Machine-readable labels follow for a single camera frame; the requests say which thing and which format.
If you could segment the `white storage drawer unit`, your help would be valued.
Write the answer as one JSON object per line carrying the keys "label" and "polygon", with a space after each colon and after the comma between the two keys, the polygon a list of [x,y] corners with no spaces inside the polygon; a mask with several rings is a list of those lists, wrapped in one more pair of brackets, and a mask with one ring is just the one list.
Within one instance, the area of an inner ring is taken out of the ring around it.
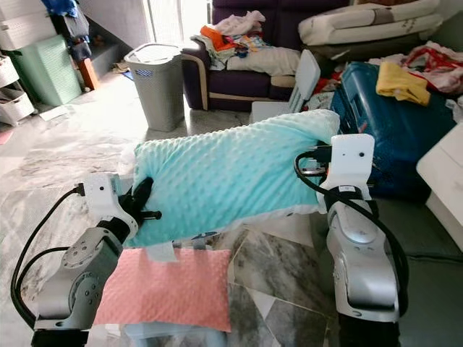
{"label": "white storage drawer unit", "polygon": [[33,115],[35,106],[30,101],[19,73],[12,60],[2,56],[0,60],[0,122],[17,126],[21,120]]}

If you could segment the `pink white cloth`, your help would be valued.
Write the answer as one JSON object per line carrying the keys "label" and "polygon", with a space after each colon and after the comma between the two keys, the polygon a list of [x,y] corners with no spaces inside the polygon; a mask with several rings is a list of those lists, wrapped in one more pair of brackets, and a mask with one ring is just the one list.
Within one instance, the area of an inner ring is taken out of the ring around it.
{"label": "pink white cloth", "polygon": [[227,19],[215,24],[214,29],[225,36],[245,35],[255,26],[259,27],[266,18],[260,11],[247,11],[244,16],[231,14]]}

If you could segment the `white stacked storage boxes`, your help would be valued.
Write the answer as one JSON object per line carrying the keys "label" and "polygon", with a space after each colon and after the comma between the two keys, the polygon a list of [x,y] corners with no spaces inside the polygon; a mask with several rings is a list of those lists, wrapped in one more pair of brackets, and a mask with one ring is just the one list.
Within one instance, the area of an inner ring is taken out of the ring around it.
{"label": "white stacked storage boxes", "polygon": [[59,34],[42,0],[0,0],[0,49],[17,50]]}

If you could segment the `cyan dotted pillow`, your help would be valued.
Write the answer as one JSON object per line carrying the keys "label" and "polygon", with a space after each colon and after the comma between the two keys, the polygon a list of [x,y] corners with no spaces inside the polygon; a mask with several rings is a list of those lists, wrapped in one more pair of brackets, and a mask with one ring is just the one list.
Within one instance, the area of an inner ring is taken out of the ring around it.
{"label": "cyan dotted pillow", "polygon": [[294,159],[339,129],[337,113],[285,113],[254,124],[139,143],[135,183],[152,179],[144,222],[127,241],[146,248],[288,214],[318,212],[317,195],[294,171]]}

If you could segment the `yellow cloth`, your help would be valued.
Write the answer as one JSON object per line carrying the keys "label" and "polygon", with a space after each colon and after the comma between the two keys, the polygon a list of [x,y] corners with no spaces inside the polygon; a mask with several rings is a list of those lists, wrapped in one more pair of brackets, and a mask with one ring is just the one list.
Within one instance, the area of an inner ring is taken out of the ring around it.
{"label": "yellow cloth", "polygon": [[397,63],[383,62],[379,66],[375,90],[381,96],[394,97],[398,101],[408,101],[420,106],[429,106],[428,85],[426,79],[407,72]]}

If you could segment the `brown wooden board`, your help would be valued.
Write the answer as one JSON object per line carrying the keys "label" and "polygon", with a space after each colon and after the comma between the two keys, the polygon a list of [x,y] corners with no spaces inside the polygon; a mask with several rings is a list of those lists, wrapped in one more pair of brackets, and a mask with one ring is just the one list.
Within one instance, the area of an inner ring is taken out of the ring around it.
{"label": "brown wooden board", "polygon": [[87,57],[77,63],[80,76],[84,82],[84,87],[87,90],[96,90],[99,88],[99,80],[95,73],[95,67],[93,66],[92,60]]}

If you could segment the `white appliance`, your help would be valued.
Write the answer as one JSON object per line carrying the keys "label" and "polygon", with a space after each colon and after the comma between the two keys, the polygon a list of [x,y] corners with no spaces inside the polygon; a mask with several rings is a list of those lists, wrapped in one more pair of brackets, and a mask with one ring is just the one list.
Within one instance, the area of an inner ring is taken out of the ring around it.
{"label": "white appliance", "polygon": [[457,124],[417,163],[431,189],[426,206],[463,251],[463,124]]}

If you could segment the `orange cloth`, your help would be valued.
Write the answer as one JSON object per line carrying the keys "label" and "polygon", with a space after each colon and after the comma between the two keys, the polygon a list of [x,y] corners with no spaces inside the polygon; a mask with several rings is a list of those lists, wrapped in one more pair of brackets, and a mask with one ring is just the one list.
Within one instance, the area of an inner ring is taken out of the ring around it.
{"label": "orange cloth", "polygon": [[200,29],[200,33],[202,34],[202,36],[207,37],[211,41],[211,44],[215,51],[235,49],[236,44],[232,37],[224,35],[221,32],[218,32],[217,30],[213,29],[212,27],[209,27],[207,25],[202,26]]}

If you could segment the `light blue child chair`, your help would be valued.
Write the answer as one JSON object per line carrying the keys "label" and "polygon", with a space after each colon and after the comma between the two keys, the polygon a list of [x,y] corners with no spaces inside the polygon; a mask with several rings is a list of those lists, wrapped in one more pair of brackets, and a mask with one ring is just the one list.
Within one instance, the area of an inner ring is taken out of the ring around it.
{"label": "light blue child chair", "polygon": [[294,89],[286,103],[271,101],[252,102],[250,122],[274,118],[283,113],[299,113],[313,95],[315,84],[320,79],[320,66],[310,50],[304,49],[301,53],[297,73],[295,74]]}
{"label": "light blue child chair", "polygon": [[188,337],[192,344],[208,343],[209,338],[219,338],[225,331],[215,328],[179,325],[166,322],[143,322],[120,324],[125,333],[136,341],[139,347],[155,347],[156,345],[188,345]]}

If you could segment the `red patterned clothes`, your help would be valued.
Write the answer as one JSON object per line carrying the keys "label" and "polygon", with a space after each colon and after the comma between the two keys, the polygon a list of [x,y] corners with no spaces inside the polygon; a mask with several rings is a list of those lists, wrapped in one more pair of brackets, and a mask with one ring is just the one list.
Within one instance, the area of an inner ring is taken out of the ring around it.
{"label": "red patterned clothes", "polygon": [[444,95],[463,95],[463,52],[427,42],[413,48],[401,66],[424,78],[428,88]]}

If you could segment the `blue suitcase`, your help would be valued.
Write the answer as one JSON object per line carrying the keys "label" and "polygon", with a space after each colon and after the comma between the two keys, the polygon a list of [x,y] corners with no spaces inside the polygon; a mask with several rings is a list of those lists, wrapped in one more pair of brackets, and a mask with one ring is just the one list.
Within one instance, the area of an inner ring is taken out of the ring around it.
{"label": "blue suitcase", "polygon": [[378,77],[378,66],[349,62],[330,109],[340,116],[341,134],[364,133],[375,140],[370,194],[423,204],[430,187],[417,162],[456,126],[452,110],[440,95],[431,96],[427,106],[378,95]]}

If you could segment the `purple sofa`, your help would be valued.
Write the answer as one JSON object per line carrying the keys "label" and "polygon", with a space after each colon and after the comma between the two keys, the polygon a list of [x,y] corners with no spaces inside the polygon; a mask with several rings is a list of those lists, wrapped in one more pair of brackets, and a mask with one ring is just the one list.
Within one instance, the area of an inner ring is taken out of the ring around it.
{"label": "purple sofa", "polygon": [[[212,0],[209,24],[217,24],[232,14],[258,10],[265,17],[263,39],[275,47],[297,50],[298,24],[314,14],[340,9],[351,0]],[[197,110],[250,111],[255,101],[287,101],[291,87],[273,84],[263,72],[212,70],[213,60],[204,43],[188,39],[190,48],[182,49],[183,95],[187,105]]]}

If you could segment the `cream folded cushion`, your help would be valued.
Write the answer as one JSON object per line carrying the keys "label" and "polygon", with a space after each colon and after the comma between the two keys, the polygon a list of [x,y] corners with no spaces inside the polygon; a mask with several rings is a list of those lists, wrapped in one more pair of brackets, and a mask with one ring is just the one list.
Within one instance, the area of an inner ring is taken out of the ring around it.
{"label": "cream folded cushion", "polygon": [[416,0],[396,6],[354,4],[301,21],[298,33],[307,46],[373,42],[427,32],[442,24],[440,0]]}

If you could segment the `blue hanging cloth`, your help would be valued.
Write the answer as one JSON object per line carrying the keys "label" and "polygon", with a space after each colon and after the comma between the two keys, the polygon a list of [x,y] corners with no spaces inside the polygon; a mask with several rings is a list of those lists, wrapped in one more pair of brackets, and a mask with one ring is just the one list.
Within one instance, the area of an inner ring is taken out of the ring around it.
{"label": "blue hanging cloth", "polygon": [[83,62],[92,56],[90,52],[90,28],[77,0],[41,0],[46,7],[55,30],[69,47],[70,56]]}

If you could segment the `pink dotted pillow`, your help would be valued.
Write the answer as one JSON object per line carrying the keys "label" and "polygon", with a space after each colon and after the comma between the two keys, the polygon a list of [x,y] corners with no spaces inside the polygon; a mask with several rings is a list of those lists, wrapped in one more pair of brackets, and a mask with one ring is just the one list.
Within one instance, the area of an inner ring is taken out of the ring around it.
{"label": "pink dotted pillow", "polygon": [[175,262],[158,263],[142,249],[122,252],[103,288],[95,324],[166,322],[231,331],[231,252],[177,249],[175,255]]}

